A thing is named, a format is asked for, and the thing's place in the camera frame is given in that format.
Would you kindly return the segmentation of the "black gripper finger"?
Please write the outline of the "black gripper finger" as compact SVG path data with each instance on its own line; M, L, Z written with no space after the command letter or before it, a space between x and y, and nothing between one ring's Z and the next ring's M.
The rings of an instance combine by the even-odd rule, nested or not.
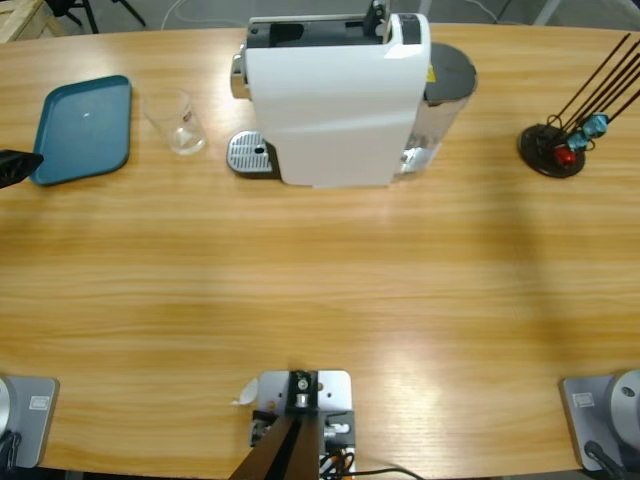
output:
M32 175L44 157L33 152L2 149L0 152L0 188L18 184Z

